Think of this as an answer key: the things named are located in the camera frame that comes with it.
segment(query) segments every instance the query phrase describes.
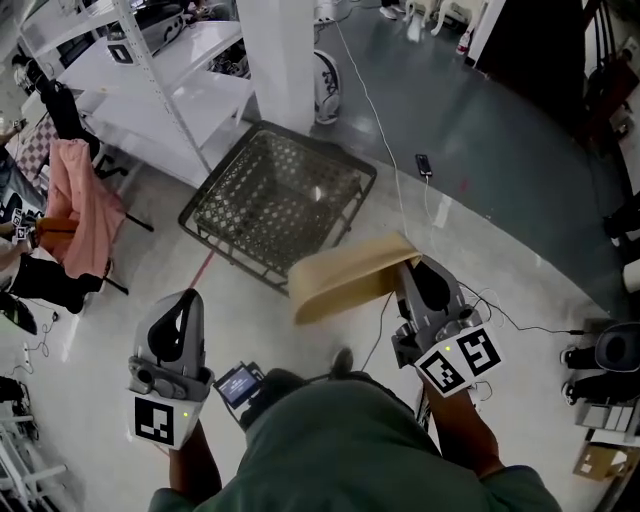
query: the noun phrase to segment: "white pillar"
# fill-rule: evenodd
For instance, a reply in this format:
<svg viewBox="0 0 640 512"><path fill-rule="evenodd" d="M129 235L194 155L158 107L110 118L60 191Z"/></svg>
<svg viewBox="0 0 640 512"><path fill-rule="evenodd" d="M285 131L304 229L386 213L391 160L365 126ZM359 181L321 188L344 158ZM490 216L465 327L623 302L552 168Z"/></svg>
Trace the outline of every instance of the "white pillar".
<svg viewBox="0 0 640 512"><path fill-rule="evenodd" d="M313 0L237 5L262 119L308 134L314 120Z"/></svg>

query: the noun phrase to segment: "pink jacket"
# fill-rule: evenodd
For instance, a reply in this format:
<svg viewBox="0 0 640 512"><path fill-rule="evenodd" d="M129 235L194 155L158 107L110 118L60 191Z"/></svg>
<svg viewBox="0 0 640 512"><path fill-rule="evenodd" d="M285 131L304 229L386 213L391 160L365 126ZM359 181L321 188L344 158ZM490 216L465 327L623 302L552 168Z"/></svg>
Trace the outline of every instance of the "pink jacket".
<svg viewBox="0 0 640 512"><path fill-rule="evenodd" d="M118 196L94 174L86 142L56 140L51 144L46 216L78 221L73 239L56 244L52 251L67 275L102 278L125 213Z"/></svg>

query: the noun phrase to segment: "small display screen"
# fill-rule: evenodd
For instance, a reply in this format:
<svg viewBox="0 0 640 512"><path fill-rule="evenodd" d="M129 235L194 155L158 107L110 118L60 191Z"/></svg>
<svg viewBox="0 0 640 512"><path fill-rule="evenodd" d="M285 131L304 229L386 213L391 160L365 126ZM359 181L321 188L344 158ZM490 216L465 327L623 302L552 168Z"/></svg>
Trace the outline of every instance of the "small display screen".
<svg viewBox="0 0 640 512"><path fill-rule="evenodd" d="M220 385L218 390L229 403L233 404L242 398L257 382L256 378L249 373L249 370L242 367Z"/></svg>

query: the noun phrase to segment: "black pants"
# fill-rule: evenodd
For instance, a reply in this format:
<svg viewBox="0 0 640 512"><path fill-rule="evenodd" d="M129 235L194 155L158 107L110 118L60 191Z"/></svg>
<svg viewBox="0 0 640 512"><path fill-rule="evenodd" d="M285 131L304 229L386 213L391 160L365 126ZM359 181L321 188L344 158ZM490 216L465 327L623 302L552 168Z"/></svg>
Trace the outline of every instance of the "black pants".
<svg viewBox="0 0 640 512"><path fill-rule="evenodd" d="M333 380L358 380L371 384L372 386L384 391L390 398L396 400L403 407L406 407L410 411L411 415L413 415L413 411L407 406L407 404L400 400L393 391L373 380L367 373L350 372ZM250 407L247 411L242 413L242 416L240 417L240 426L246 432L253 422L270 407L294 391L308 385L310 385L309 381L304 380L295 373L282 369L271 370L262 381L260 392L249 400Z"/></svg>
<svg viewBox="0 0 640 512"><path fill-rule="evenodd" d="M611 238L640 229L640 193L633 196L604 221L604 229Z"/></svg>
<svg viewBox="0 0 640 512"><path fill-rule="evenodd" d="M595 347L573 350L567 354L567 366L575 370L599 369L595 354ZM576 399L626 402L640 395L640 372L607 372L597 377L580 379L573 386L573 397Z"/></svg>
<svg viewBox="0 0 640 512"><path fill-rule="evenodd" d="M75 314L82 309L85 295L97 292L101 286L102 279L96 276L84 274L72 279L62 265L23 254L9 293L23 299L44 299Z"/></svg>

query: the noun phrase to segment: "floor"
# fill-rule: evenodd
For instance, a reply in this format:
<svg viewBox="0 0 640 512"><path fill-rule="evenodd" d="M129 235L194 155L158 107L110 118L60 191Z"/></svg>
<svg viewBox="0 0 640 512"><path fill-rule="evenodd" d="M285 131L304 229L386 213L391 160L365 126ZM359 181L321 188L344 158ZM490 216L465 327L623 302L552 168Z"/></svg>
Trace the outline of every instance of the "floor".
<svg viewBox="0 0 640 512"><path fill-rule="evenodd" d="M342 2L336 17L367 84L398 167L416 175L428 155L432 186L549 261L603 309L628 315L621 263L601 218L622 201L609 157L587 155L546 114L456 55L459 35L423 32L383 18L375 2ZM375 117L336 26L318 34L343 80L333 126L314 135L390 163Z"/></svg>
<svg viewBox="0 0 640 512"><path fill-rule="evenodd" d="M378 179L344 243L402 229L394 174L375 163ZM521 326L579 327L604 312L567 277L509 234L456 200L400 173L411 241L445 262L456 277L507 310ZM128 435L125 408L127 359L141 315L161 297L195 284L206 305L208 364L220 376L238 361L263 370L284 367L303 376L328 368L336 348L348 345L356 367L372 350L380 328L382 301L305 328L294 328L288 300L209 252L183 233L176 220L193 190L145 169L127 189L129 211L156 227L142 231L126 222L115 248L115 278L130 286L125 297L107 287L85 314L61 319L47 337L50 355L32 353L34 373L16 373L28 384L42 449L69 472L56 499L65 511L145 511L151 494L168 482L168 459L155 446ZM437 225L429 229L425 194ZM39 324L51 311L29 304ZM382 319L381 342L367 367L374 378L413 405L419 383L411 369L397 369L391 344L399 326L391 301ZM576 410L560 396L567 370L558 353L576 341L541 331L518 333L501 315L492 322L507 364L489 381L493 396L481 415L494 430L505 464L539 471L565 512L594 507L604 484L572 475L586 430L574 425ZM0 324L0 372L21 362L24 341L41 339ZM202 421L222 479L228 482L245 448L244 438L217 396L207 401Z"/></svg>

